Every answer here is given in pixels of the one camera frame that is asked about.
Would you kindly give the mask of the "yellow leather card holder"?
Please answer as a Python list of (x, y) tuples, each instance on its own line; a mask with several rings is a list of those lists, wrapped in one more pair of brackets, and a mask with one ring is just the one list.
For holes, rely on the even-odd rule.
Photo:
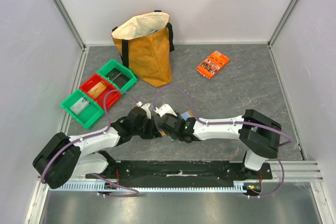
[(198, 141), (198, 138), (194, 135), (194, 126), (195, 126), (195, 123), (196, 123), (196, 119), (193, 117), (193, 115), (190, 114), (189, 112), (185, 112), (185, 113), (182, 113), (182, 114), (176, 112), (176, 114), (177, 114), (177, 116), (180, 116), (184, 119), (184, 126), (183, 126), (183, 131), (181, 132), (181, 138), (179, 140), (175, 140), (175, 141), (181, 141), (181, 142), (185, 142), (185, 143), (191, 143), (193, 141)]

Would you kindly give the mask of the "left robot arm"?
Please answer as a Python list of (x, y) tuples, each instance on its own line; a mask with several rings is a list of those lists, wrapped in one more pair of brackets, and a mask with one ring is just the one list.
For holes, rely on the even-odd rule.
[(110, 178), (115, 174), (114, 159), (105, 151), (127, 143), (133, 136), (144, 140), (161, 137), (151, 114), (151, 104), (135, 106), (127, 116), (109, 127), (83, 135), (55, 134), (33, 160), (34, 169), (42, 182), (51, 189), (65, 184), (70, 178), (91, 173)]

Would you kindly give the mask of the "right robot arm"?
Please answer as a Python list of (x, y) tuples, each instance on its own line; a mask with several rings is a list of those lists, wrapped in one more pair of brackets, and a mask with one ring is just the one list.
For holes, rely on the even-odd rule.
[(254, 178), (265, 161), (278, 157), (281, 124), (256, 110), (227, 119), (184, 119), (167, 104), (155, 112), (160, 117), (158, 128), (173, 141), (240, 140), (248, 147), (240, 166), (245, 178)]

